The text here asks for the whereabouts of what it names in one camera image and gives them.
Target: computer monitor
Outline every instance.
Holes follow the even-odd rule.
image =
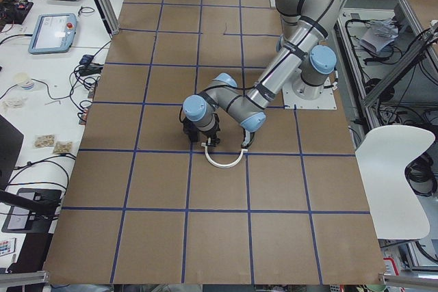
[[[50,228],[50,218],[59,204],[57,201],[61,191],[22,188],[17,195],[5,191],[20,155],[23,140],[23,134],[0,116],[0,202],[11,206],[1,230],[5,233],[45,233]],[[36,220],[40,216],[48,219]]]

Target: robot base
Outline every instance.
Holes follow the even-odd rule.
[[[331,85],[329,78],[327,78],[324,85]],[[283,85],[283,102],[286,109],[294,109],[295,106],[297,109],[337,109],[332,88],[323,89],[322,94],[317,99],[307,101],[295,94],[291,81]]]

